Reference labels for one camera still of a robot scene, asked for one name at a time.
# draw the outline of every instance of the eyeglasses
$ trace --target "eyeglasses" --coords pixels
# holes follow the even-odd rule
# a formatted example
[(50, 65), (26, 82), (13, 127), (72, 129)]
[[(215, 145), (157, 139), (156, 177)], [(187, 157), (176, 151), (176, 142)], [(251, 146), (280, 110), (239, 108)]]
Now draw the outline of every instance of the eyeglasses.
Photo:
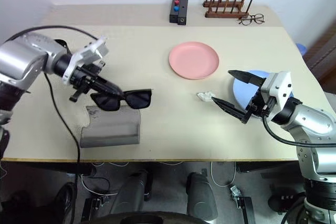
[(248, 26), (252, 23), (252, 20), (254, 20), (255, 23), (257, 24), (262, 24), (264, 23), (264, 16), (263, 14), (256, 14), (256, 15), (245, 15), (241, 18), (239, 18), (240, 22), (239, 24), (243, 24), (244, 26)]
[(91, 94), (91, 98), (96, 105), (105, 111), (119, 110), (121, 100), (125, 100), (132, 109), (144, 109), (151, 104), (151, 96), (151, 89), (126, 91), (122, 95), (103, 92)]

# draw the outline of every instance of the floor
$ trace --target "floor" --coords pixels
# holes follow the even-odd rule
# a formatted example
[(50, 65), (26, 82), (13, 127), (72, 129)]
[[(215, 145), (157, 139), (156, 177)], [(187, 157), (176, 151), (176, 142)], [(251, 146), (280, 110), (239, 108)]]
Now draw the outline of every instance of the floor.
[[(7, 200), (11, 193), (16, 190), (25, 189), (32, 195), (35, 205), (41, 206), (52, 201), (65, 182), (73, 181), (73, 176), (62, 172), (31, 168), (15, 163), (2, 162), (2, 166), (8, 170), (7, 176), (1, 181), (2, 200)], [(143, 210), (161, 210), (185, 214), (187, 176), (190, 172), (200, 173), (202, 169), (207, 169), (208, 180), (212, 185), (217, 203), (218, 219), (216, 223), (244, 223), (242, 212), (236, 208), (235, 202), (230, 196), (229, 188), (220, 188), (213, 183), (209, 176), (209, 162), (185, 162), (175, 166), (161, 163), (130, 163), (126, 167), (116, 167), (106, 163), (97, 167), (95, 176), (107, 178), (111, 182), (111, 190), (114, 190), (121, 187), (123, 181), (140, 168), (150, 170), (154, 174), (152, 198), (144, 203)], [(225, 184), (230, 181), (233, 172), (234, 163), (213, 163), (213, 175), (218, 184)], [(85, 183), (93, 190), (108, 186), (107, 182), (101, 179), (85, 178)], [(280, 223), (282, 219), (282, 216), (273, 212), (267, 204), (272, 187), (289, 186), (295, 188), (297, 192), (303, 190), (302, 177), (296, 163), (250, 173), (237, 173), (233, 184), (242, 191), (244, 196), (252, 198), (256, 223), (265, 224)], [(78, 185), (78, 189), (75, 223), (80, 222), (85, 199), (90, 196), (90, 193), (83, 188), (81, 183)], [(110, 209), (110, 204), (105, 204), (99, 214), (105, 215)]]

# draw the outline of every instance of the robotic arm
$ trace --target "robotic arm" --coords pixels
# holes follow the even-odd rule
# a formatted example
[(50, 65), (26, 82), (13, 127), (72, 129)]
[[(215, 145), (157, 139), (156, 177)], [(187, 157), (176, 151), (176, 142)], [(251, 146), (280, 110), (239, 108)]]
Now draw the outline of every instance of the robotic arm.
[[(336, 223), (336, 120), (323, 110), (305, 106), (290, 97), (289, 72), (271, 73), (260, 78), (248, 72), (229, 71), (236, 79), (259, 86), (255, 96), (239, 111), (233, 104), (214, 98), (225, 112), (247, 123), (252, 114), (260, 116), (268, 133), (275, 139), (297, 147), (300, 169), (305, 178), (304, 205), (309, 223)], [(272, 121), (288, 131), (295, 142), (278, 137), (268, 127)]]
[(100, 38), (72, 54), (65, 41), (38, 33), (26, 33), (0, 46), (0, 159), (8, 144), (8, 123), (12, 109), (41, 73), (56, 74), (65, 85), (77, 90), (70, 100), (76, 102), (90, 89), (120, 95), (122, 90), (98, 76), (108, 53), (105, 38)]

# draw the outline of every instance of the sunglasses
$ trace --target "sunglasses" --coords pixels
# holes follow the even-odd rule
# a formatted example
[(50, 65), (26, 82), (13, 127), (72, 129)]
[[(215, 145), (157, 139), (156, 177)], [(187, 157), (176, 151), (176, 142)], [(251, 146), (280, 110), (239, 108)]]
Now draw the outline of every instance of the sunglasses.
[(91, 98), (96, 105), (105, 111), (117, 111), (120, 109), (120, 101), (125, 100), (132, 109), (144, 109), (151, 105), (151, 89), (131, 90), (123, 92), (122, 95), (107, 93), (94, 93)]

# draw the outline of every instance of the tabletop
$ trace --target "tabletop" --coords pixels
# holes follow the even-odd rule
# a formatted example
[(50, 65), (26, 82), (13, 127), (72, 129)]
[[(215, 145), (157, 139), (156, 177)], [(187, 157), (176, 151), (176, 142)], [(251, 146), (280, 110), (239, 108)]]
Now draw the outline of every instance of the tabletop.
[[(212, 91), (216, 97), (236, 104), (234, 78), (227, 73), (232, 69), (291, 71), (294, 96), (305, 105), (334, 114), (295, 43), (269, 8), (252, 8), (256, 13), (264, 12), (265, 25), (245, 27), (234, 19), (206, 19), (202, 16), (204, 8), (192, 6), (187, 26), (178, 26), (168, 22), (165, 6), (151, 7), (159, 14), (153, 19), (150, 15), (143, 17), (149, 7), (141, 5), (56, 6), (42, 22), (74, 25), (96, 36), (107, 36), (110, 51), (101, 76), (123, 90), (152, 89), (150, 107), (141, 110), (140, 144), (83, 148), (83, 162), (296, 160), (296, 148), (271, 138), (260, 119), (251, 118), (242, 124), (213, 102), (203, 102), (196, 96), (198, 92)], [(138, 10), (137, 15), (141, 16), (138, 23), (137, 15), (132, 16), (129, 11), (122, 17), (122, 12), (131, 9)], [(68, 30), (42, 33), (64, 39), (72, 51), (90, 41)], [(219, 66), (210, 77), (186, 80), (171, 69), (170, 50), (186, 41), (203, 42), (218, 53)], [(70, 102), (74, 89), (64, 86), (57, 76), (50, 78), (60, 113), (80, 138), (81, 128), (89, 124), (86, 106), (94, 102), (89, 95), (82, 95), (77, 103)], [(4, 160), (75, 161), (75, 145), (53, 108), (43, 75), (29, 91), (31, 94), (22, 97), (6, 125), (11, 140)], [(270, 126), (279, 136), (292, 140), (278, 125)]]

